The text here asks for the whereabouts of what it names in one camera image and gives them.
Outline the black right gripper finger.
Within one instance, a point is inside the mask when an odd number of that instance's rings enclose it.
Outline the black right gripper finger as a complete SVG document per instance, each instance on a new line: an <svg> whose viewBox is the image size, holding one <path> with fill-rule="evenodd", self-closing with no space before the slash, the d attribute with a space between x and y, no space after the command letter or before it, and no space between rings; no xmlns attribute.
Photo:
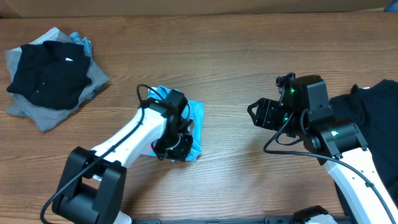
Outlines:
<svg viewBox="0 0 398 224"><path fill-rule="evenodd" d="M253 108L262 106L263 102L264 102L263 99L257 100L256 102L250 104L250 105L247 107L247 111L248 111L248 112L252 112L252 109L253 109Z"/></svg>
<svg viewBox="0 0 398 224"><path fill-rule="evenodd" d="M258 113L257 107L248 107L247 112L255 126L258 126Z"/></svg>

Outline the light blue printed t-shirt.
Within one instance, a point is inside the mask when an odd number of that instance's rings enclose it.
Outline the light blue printed t-shirt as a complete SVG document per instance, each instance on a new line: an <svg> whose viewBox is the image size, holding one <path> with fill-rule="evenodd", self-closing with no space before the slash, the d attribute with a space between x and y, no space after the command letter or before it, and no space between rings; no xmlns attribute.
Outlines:
<svg viewBox="0 0 398 224"><path fill-rule="evenodd" d="M159 85L158 87L153 88L162 98L166 98L166 96L171 92L171 89ZM148 90L147 98L155 98L157 100L161 100L161 97L158 96L154 91ZM192 129L191 133L193 136L193 145L188 153L186 161L196 162L198 156L203 152L201 148L201 132L203 129L203 122L205 118L205 105L203 102L188 100L188 105L184 108L182 113L183 118L192 119L194 123L194 128ZM152 146L147 146L146 149L141 153L142 156L151 156L156 157L155 152L152 149Z"/></svg>

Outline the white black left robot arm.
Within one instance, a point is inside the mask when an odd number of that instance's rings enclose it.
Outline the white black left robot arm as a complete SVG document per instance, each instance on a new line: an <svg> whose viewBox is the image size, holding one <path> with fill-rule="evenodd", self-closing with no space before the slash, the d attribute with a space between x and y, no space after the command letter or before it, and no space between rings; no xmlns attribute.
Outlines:
<svg viewBox="0 0 398 224"><path fill-rule="evenodd" d="M76 147L47 203L53 213L73 223L132 223L121 211L127 170L149 146L160 160L185 161L193 144L193 120L183 117L187 106L177 92L149 98L106 142L91 150Z"/></svg>

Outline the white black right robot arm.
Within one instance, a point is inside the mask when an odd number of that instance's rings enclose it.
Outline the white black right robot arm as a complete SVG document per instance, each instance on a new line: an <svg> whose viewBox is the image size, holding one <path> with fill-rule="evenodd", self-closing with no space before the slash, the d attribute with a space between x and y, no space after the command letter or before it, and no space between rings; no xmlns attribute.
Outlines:
<svg viewBox="0 0 398 224"><path fill-rule="evenodd" d="M333 178L358 223L397 223L397 207L373 163L368 143L352 121L338 121L327 99L270 100L248 106L254 123L275 131L271 141L285 133L298 137Z"/></svg>

